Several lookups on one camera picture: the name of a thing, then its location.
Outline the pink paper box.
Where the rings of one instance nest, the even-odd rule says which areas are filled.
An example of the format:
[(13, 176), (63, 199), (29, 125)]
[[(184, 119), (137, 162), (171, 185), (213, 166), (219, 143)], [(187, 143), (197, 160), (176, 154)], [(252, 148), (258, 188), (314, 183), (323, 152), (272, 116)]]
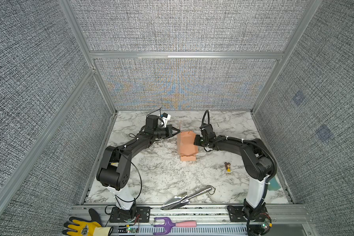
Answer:
[(196, 161), (198, 146), (194, 145), (196, 133), (184, 131), (177, 135), (177, 148), (181, 161)]

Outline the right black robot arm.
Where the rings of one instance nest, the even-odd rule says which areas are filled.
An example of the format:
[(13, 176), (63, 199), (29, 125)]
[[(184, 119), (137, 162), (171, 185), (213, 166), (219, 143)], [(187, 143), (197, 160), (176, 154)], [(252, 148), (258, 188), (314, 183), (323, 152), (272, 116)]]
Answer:
[(249, 188), (242, 214), (248, 222), (255, 220), (265, 206), (268, 184), (277, 173), (275, 158), (261, 139), (244, 140), (224, 135), (217, 136), (212, 125), (203, 123), (201, 135), (196, 135), (194, 145), (216, 151), (227, 151), (242, 158), (249, 174)]

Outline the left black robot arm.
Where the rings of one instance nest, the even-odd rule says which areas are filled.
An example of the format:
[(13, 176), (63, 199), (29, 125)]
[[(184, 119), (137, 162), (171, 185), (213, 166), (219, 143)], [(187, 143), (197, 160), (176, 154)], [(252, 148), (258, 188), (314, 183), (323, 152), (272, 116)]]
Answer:
[(150, 113), (146, 123), (132, 140), (120, 146), (108, 146), (100, 161), (96, 179), (106, 187), (115, 199), (111, 215), (118, 215), (123, 221), (132, 222), (137, 218), (137, 197), (133, 197), (128, 188), (132, 159), (154, 142), (172, 138), (181, 131), (168, 124), (171, 115)]

